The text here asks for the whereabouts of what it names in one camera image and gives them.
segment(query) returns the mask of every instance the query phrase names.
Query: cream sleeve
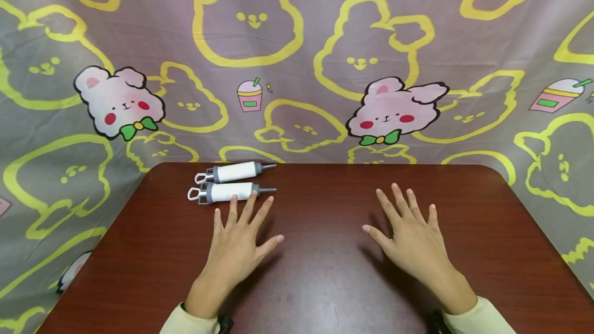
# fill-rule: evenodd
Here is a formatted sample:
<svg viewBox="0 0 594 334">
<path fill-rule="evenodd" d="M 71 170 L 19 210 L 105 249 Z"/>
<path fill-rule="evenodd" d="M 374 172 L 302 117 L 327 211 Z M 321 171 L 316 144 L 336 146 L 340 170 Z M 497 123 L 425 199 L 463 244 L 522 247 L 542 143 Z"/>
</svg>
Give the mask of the cream sleeve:
<svg viewBox="0 0 594 334">
<path fill-rule="evenodd" d="M 179 304 L 169 315 L 159 334 L 218 334 L 217 318 L 199 319 L 184 311 Z"/>
<path fill-rule="evenodd" d="M 444 312 L 444 321 L 452 334 L 516 334 L 495 306 L 481 297 L 466 313 L 449 315 Z"/>
</svg>

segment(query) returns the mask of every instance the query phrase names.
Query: table surface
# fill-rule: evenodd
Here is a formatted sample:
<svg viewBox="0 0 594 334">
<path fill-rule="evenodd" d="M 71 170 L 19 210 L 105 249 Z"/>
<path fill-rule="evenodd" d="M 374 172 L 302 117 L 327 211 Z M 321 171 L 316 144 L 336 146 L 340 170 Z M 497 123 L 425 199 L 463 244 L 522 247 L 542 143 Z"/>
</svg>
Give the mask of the table surface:
<svg viewBox="0 0 594 334">
<path fill-rule="evenodd" d="M 215 205 L 186 193 L 210 166 L 153 168 L 38 334 L 158 333 L 206 262 Z M 436 303 L 360 228 L 387 230 L 374 190 L 393 181 L 437 204 L 454 265 L 518 333 L 594 333 L 591 299 L 491 169 L 279 164 L 247 180 L 278 188 L 261 236 L 286 239 L 223 307 L 235 333 L 425 333 Z"/>
</svg>

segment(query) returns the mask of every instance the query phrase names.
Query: hand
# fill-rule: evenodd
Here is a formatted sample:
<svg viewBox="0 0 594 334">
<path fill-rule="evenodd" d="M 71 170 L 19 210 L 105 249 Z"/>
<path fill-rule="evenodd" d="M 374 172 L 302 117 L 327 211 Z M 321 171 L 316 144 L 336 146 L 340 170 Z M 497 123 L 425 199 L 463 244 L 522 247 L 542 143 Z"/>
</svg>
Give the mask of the hand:
<svg viewBox="0 0 594 334">
<path fill-rule="evenodd" d="M 364 225 L 363 230 L 396 266 L 429 288 L 450 314 L 471 310 L 477 302 L 476 294 L 447 257 L 435 205 L 429 206 L 429 217 L 425 221 L 411 189 L 406 192 L 410 206 L 395 183 L 392 183 L 392 192 L 398 212 L 382 190 L 376 190 L 394 231 L 392 239 L 370 225 Z"/>
<path fill-rule="evenodd" d="M 252 192 L 238 218 L 237 196 L 231 198 L 229 217 L 223 227 L 220 209 L 214 210 L 214 232 L 206 266 L 192 284 L 185 302 L 188 314 L 197 318 L 211 319 L 231 290 L 262 262 L 284 236 L 274 236 L 262 246 L 256 247 L 258 229 L 268 214 L 274 198 L 270 196 L 249 223 L 257 193 Z"/>
</svg>

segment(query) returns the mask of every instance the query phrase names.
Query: backdrop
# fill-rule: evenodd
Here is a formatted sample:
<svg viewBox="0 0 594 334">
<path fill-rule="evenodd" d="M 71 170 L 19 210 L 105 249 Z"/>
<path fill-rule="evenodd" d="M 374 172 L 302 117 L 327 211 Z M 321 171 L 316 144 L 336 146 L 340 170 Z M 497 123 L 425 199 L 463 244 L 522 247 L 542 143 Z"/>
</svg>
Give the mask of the backdrop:
<svg viewBox="0 0 594 334">
<path fill-rule="evenodd" d="M 0 0 L 0 333 L 167 161 L 486 165 L 593 295 L 593 2 Z"/>
</svg>

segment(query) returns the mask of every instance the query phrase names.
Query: piping tool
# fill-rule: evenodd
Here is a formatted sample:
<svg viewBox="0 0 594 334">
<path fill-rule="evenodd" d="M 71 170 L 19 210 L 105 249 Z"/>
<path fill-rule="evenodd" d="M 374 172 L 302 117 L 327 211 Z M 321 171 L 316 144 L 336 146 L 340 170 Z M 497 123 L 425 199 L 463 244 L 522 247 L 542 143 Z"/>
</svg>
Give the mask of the piping tool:
<svg viewBox="0 0 594 334">
<path fill-rule="evenodd" d="M 275 167 L 276 164 L 261 164 L 259 162 L 250 161 L 239 164 L 214 166 L 208 168 L 206 173 L 198 173 L 194 177 L 196 185 L 202 183 L 214 182 L 224 183 L 236 181 L 237 179 L 252 178 L 262 173 L 262 170 Z"/>
<path fill-rule="evenodd" d="M 276 189 L 261 189 L 259 185 L 252 182 L 244 183 L 201 183 L 200 187 L 191 187 L 188 191 L 188 200 L 197 200 L 198 204 L 212 204 L 220 201 L 230 201 L 233 195 L 237 195 L 238 200 L 247 200 L 252 191 L 256 191 L 258 196 L 263 193 L 273 193 Z"/>
</svg>

